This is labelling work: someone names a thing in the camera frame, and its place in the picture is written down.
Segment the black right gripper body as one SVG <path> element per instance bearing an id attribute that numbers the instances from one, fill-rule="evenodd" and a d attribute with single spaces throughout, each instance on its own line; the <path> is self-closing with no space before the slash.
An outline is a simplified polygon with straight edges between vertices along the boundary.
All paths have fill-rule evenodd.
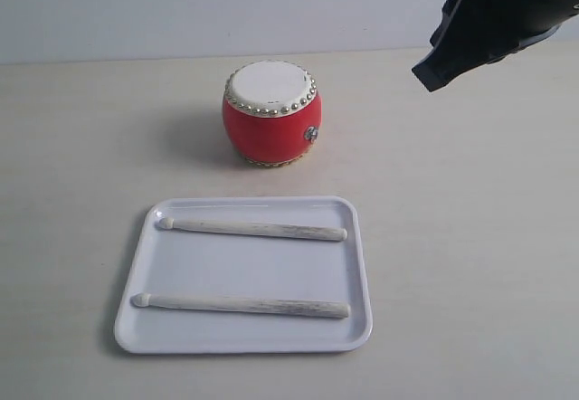
<path id="1" fill-rule="evenodd" d="M 432 52 L 500 56 L 554 33 L 578 16 L 578 0 L 446 0 Z"/>

